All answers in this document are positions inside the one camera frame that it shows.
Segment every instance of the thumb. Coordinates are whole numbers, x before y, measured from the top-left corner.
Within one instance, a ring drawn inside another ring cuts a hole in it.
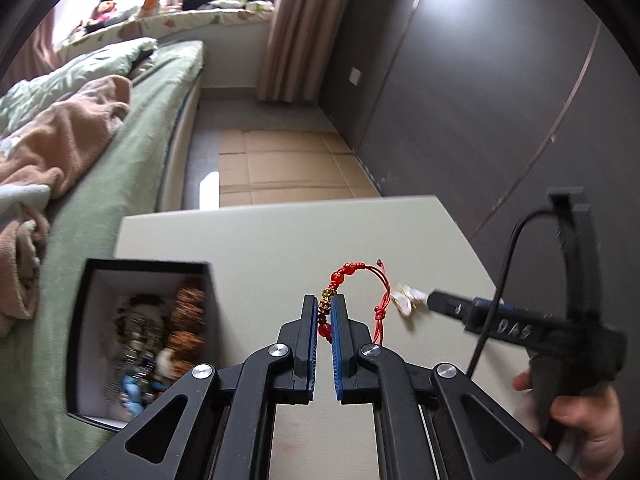
[[[568,428],[583,430],[591,440],[611,436],[620,426],[618,396],[609,387],[599,397],[557,397],[551,416]]]

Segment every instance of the human hand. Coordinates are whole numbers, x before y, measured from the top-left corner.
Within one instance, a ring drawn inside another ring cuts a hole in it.
[[[518,392],[528,390],[514,416],[525,428],[540,438],[540,425],[530,392],[530,370],[513,378],[513,389]],[[622,412],[613,387],[609,386],[599,397],[556,397],[550,412],[551,417],[562,425],[583,430],[587,435],[576,471],[580,478],[605,480],[624,453]]]

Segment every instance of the brown blanket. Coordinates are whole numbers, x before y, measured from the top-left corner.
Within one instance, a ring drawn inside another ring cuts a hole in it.
[[[131,82],[113,75],[91,81],[13,133],[0,150],[0,186],[38,184],[64,195],[111,142],[129,111]],[[0,211],[0,336],[37,306],[36,248],[49,232],[41,211],[25,203]]]

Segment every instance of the blue gripper pad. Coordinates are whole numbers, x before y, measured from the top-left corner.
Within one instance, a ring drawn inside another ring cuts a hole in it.
[[[331,309],[331,346],[332,353],[334,355],[334,386],[335,397],[338,400],[342,400],[342,354],[340,353],[340,330],[338,329],[339,323],[336,314],[336,308]]]
[[[318,307],[314,305],[312,315],[311,334],[309,335],[309,359],[306,391],[309,400],[314,400],[314,389],[316,388],[316,353],[318,352]]]

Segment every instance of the green bed sheet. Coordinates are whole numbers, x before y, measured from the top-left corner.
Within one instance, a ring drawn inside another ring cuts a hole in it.
[[[66,416],[67,335],[87,257],[112,256],[124,216],[151,213],[180,107],[203,64],[203,44],[163,46],[133,80],[132,106],[94,167],[55,211],[33,320],[0,340],[0,419],[41,480],[59,480],[110,433]]]

